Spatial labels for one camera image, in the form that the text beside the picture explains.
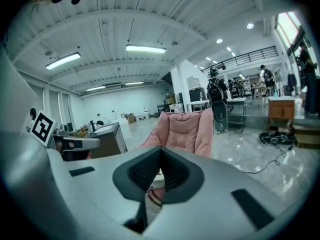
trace balcony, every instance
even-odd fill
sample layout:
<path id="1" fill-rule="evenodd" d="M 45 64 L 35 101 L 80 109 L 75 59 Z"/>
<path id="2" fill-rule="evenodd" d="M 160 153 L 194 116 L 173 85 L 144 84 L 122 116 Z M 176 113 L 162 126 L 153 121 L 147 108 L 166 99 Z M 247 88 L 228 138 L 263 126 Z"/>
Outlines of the balcony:
<path id="1" fill-rule="evenodd" d="M 263 59 L 277 57 L 278 53 L 275 46 L 270 46 L 260 50 L 251 51 L 246 54 L 233 57 L 217 64 L 210 65 L 204 69 L 200 69 L 206 76 L 210 74 L 210 68 L 217 69 L 219 72 L 227 69 L 231 69 L 236 66 L 255 62 Z"/>

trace wooden cabinet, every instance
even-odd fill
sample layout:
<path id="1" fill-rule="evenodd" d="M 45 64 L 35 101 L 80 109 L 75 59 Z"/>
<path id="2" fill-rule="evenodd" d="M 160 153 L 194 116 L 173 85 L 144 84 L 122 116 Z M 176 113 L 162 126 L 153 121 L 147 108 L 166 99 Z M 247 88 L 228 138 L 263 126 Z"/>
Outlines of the wooden cabinet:
<path id="1" fill-rule="evenodd" d="M 269 98 L 269 115 L 268 125 L 270 126 L 270 119 L 278 120 L 294 120 L 295 118 L 295 100 L 292 97 Z"/>

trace ceiling light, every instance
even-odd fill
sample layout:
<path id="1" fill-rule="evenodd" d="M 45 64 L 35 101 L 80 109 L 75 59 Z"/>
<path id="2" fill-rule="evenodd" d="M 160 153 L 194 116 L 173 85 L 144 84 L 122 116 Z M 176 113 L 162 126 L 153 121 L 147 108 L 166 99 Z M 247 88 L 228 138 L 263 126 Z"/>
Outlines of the ceiling light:
<path id="1" fill-rule="evenodd" d="M 56 67 L 58 67 L 58 66 L 60 66 L 62 64 L 65 64 L 65 63 L 68 63 L 70 61 L 79 59 L 80 57 L 81 57 L 80 53 L 76 52 L 76 53 L 70 54 L 68 56 L 65 56 L 65 57 L 57 59 L 56 61 L 46 65 L 45 68 L 47 70 L 52 70 L 52 69 L 54 69 L 54 68 L 56 68 Z"/>
<path id="2" fill-rule="evenodd" d="M 140 85 L 143 84 L 144 82 L 127 82 L 125 83 L 126 86 L 130 86 L 130 85 Z"/>
<path id="3" fill-rule="evenodd" d="M 164 54 L 167 51 L 167 49 L 165 48 L 158 48 L 158 47 L 144 46 L 144 45 L 132 45 L 132 44 L 127 44 L 125 46 L 125 49 L 127 51 L 151 52 L 151 53 L 160 53 L 160 54 Z"/>
<path id="4" fill-rule="evenodd" d="M 249 23 L 249 24 L 246 26 L 246 28 L 247 28 L 248 30 L 250 30 L 250 29 L 252 29 L 254 26 L 255 26 L 255 25 L 254 25 L 253 23 Z"/>
<path id="5" fill-rule="evenodd" d="M 94 90 L 100 90 L 100 89 L 104 89 L 106 88 L 105 86 L 99 86 L 99 87 L 94 87 L 94 88 L 90 88 L 90 89 L 86 89 L 87 92 L 90 92 L 90 91 L 94 91 Z"/>

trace black cable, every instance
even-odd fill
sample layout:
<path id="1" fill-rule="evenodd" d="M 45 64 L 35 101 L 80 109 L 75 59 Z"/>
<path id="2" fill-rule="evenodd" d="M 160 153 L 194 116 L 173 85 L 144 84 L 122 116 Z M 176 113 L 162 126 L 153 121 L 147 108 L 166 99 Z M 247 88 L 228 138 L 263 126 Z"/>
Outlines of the black cable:
<path id="1" fill-rule="evenodd" d="M 281 154 L 279 154 L 275 159 L 273 159 L 273 160 L 271 160 L 270 162 L 268 162 L 268 163 L 265 165 L 264 168 L 262 168 L 260 171 L 255 171 L 255 172 L 253 172 L 253 171 L 243 171 L 243 173 L 245 173 L 245 174 L 258 174 L 258 173 L 261 173 L 264 169 L 267 168 L 268 165 L 270 165 L 270 164 L 273 163 L 273 162 L 274 162 L 277 166 L 281 165 L 281 163 L 280 163 L 277 159 L 278 159 L 279 157 L 281 157 L 281 156 L 283 156 L 283 157 L 285 158 L 286 156 L 285 156 L 284 154 L 285 154 L 287 151 L 292 150 L 292 149 L 294 148 L 294 146 L 291 145 L 290 147 L 288 147 L 287 150 L 282 150 L 282 149 L 281 149 L 280 147 L 278 147 L 277 145 L 275 145 L 275 148 L 281 150 Z"/>

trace pink cushion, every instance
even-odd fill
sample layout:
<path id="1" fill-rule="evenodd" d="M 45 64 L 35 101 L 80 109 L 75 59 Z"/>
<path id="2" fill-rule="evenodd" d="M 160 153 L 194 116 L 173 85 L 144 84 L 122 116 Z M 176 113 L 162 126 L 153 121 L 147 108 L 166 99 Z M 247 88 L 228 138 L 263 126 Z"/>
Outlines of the pink cushion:
<path id="1" fill-rule="evenodd" d="M 211 108 L 184 114 L 162 112 L 157 125 L 139 148 L 163 146 L 210 157 L 213 119 Z"/>

